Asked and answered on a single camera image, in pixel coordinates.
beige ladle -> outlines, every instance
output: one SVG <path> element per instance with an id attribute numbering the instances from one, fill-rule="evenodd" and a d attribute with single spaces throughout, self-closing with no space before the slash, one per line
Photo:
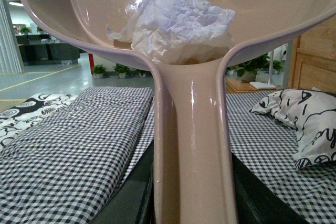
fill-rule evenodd
<path id="1" fill-rule="evenodd" d="M 150 70 L 155 82 L 154 210 L 160 224 L 237 223 L 224 73 L 336 13 L 336 0 L 208 0 L 236 12 L 235 46 L 196 65 L 155 64 L 113 45 L 140 0 L 22 0 L 49 34 L 115 62 Z"/>

wooden nightstand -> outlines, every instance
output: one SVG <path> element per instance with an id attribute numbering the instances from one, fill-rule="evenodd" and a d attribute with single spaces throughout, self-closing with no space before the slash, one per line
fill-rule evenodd
<path id="1" fill-rule="evenodd" d="M 225 78 L 226 83 L 226 93 L 248 93 L 248 92 L 260 92 L 265 91 L 261 89 L 256 89 L 249 82 L 238 80 L 237 78 Z"/>

ladle handle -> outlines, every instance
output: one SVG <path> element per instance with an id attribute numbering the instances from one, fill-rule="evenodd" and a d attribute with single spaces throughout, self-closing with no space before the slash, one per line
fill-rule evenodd
<path id="1" fill-rule="evenodd" d="M 159 64 L 162 79 L 154 142 L 157 224 L 237 223 L 234 197 L 226 197 L 223 139 L 216 92 L 220 60 L 197 65 Z"/>

potted plant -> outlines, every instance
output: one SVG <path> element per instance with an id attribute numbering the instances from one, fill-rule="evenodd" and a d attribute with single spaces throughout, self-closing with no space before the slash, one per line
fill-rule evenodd
<path id="1" fill-rule="evenodd" d="M 137 72 L 140 77 L 145 77 L 147 73 L 146 70 L 141 70 L 141 69 L 135 69 L 134 71 Z"/>
<path id="2" fill-rule="evenodd" d="M 130 71 L 130 68 L 124 66 L 122 64 L 117 63 L 115 67 L 113 67 L 116 74 L 119 75 L 119 78 L 125 78 L 126 74 Z"/>
<path id="3" fill-rule="evenodd" d="M 26 26 L 24 26 L 24 27 L 22 27 L 22 28 L 20 29 L 20 33 L 21 33 L 21 34 L 25 34 L 25 35 L 27 35 L 28 33 L 31 33 L 31 32 L 32 32 L 31 29 L 28 28 L 28 27 L 26 27 Z"/>
<path id="4" fill-rule="evenodd" d="M 273 70 L 274 70 L 275 74 L 279 73 L 282 70 L 281 61 L 279 61 L 279 60 L 274 60 L 273 61 Z"/>
<path id="5" fill-rule="evenodd" d="M 39 33 L 39 34 L 45 34 L 45 32 L 38 26 L 36 27 L 36 31 Z"/>
<path id="6" fill-rule="evenodd" d="M 96 78 L 101 79 L 103 78 L 104 74 L 106 74 L 106 67 L 104 67 L 102 64 L 95 65 L 92 68 L 92 72 Z"/>
<path id="7" fill-rule="evenodd" d="M 258 69 L 267 68 L 269 66 L 268 54 L 261 55 L 255 59 L 243 62 L 235 66 L 237 69 L 237 76 L 243 81 L 254 81 Z"/>
<path id="8" fill-rule="evenodd" d="M 228 75 L 233 75 L 233 73 L 235 72 L 236 66 L 231 66 L 231 67 L 227 67 L 226 68 L 226 74 Z"/>

white lamp base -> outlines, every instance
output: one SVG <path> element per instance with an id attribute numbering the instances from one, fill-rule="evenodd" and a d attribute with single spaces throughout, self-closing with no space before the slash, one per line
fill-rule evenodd
<path id="1" fill-rule="evenodd" d="M 277 86 L 258 81 L 251 81 L 250 84 L 256 89 L 275 89 Z"/>

